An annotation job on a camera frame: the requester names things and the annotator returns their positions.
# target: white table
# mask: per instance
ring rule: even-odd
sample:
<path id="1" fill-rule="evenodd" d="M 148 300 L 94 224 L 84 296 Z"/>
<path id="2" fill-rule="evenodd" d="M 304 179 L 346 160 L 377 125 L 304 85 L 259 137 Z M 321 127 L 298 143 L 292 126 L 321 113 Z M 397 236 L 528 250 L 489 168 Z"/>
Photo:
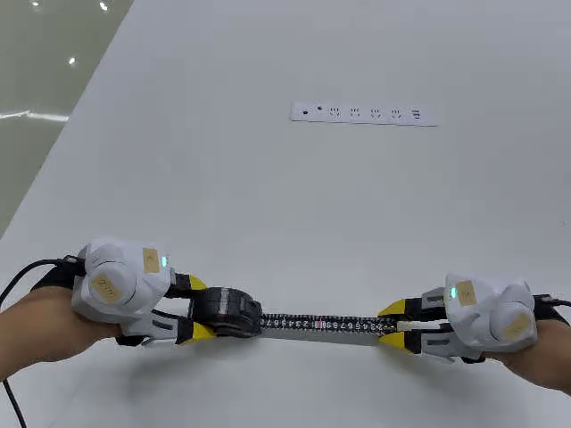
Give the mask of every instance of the white table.
<path id="1" fill-rule="evenodd" d="M 447 271 L 571 297 L 556 3 L 137 1 L 0 242 L 2 284 L 116 235 L 267 311 L 375 314 Z M 423 103 L 440 126 L 290 122 L 303 99 Z M 272 340 L 108 341 L 12 385 L 53 428 L 521 428 L 565 424 L 569 403 L 494 363 Z M 16 426 L 4 398 L 0 420 Z"/>

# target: hand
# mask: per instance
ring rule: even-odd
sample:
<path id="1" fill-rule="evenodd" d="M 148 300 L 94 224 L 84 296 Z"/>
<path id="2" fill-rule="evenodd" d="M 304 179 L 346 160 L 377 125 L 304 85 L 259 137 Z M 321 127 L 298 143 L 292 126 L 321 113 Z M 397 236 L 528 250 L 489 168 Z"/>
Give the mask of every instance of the hand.
<path id="1" fill-rule="evenodd" d="M 118 325 L 96 323 L 75 313 L 71 290 L 39 288 L 0 314 L 0 378 L 40 361 L 73 357 L 118 335 Z"/>
<path id="2" fill-rule="evenodd" d="M 571 395 L 571 328 L 555 320 L 537 322 L 538 342 L 519 352 L 486 353 L 536 385 Z"/>

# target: power strip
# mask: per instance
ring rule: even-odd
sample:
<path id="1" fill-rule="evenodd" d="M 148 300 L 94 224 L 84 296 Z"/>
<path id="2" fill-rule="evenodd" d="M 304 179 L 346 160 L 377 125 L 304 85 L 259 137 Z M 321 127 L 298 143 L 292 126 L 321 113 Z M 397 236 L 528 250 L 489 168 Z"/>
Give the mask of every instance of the power strip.
<path id="1" fill-rule="evenodd" d="M 380 105 L 320 103 L 295 101 L 291 120 L 304 122 L 368 123 L 404 127 L 435 127 L 436 122 L 420 107 L 386 107 Z"/>

